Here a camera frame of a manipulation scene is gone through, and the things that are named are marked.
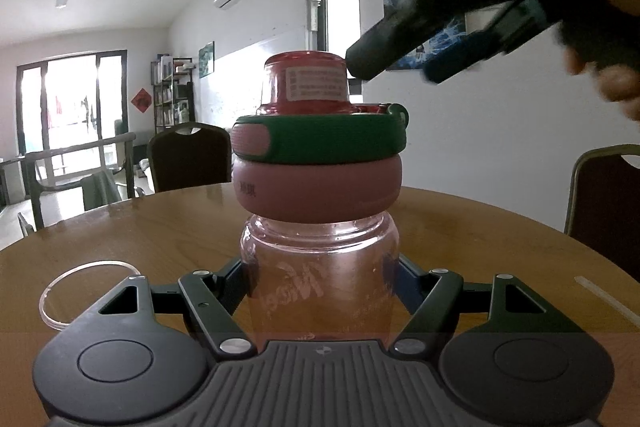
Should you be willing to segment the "person right hand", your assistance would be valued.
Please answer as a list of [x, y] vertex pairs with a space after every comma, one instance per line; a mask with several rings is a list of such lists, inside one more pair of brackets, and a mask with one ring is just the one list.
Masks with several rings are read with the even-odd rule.
[[[608, 0], [617, 9], [621, 9], [632, 16], [639, 15], [639, 0]], [[607, 102], [616, 103], [624, 115], [635, 122], [639, 121], [639, 72], [628, 65], [615, 64], [608, 67], [597, 66], [593, 62], [586, 62], [571, 46], [564, 50], [564, 64], [566, 71], [572, 75], [582, 75], [591, 72], [594, 84], [602, 98]]]

